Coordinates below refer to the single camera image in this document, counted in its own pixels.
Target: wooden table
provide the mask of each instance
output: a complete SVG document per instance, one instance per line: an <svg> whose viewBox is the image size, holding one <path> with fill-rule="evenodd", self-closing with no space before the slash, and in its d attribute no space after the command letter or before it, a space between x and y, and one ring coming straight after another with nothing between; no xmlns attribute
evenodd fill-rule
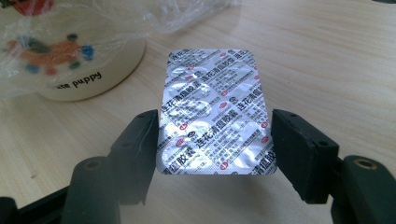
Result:
<svg viewBox="0 0 396 224"><path fill-rule="evenodd" d="M74 166L105 156L137 114L160 109L173 49L249 49L268 111L306 118L396 175L396 6L369 0L244 0L209 20L148 39L113 90L62 103L37 94L0 102L0 195L24 206L68 185ZM124 223L332 223L329 199L307 205L286 177L154 174L146 206Z"/></svg>

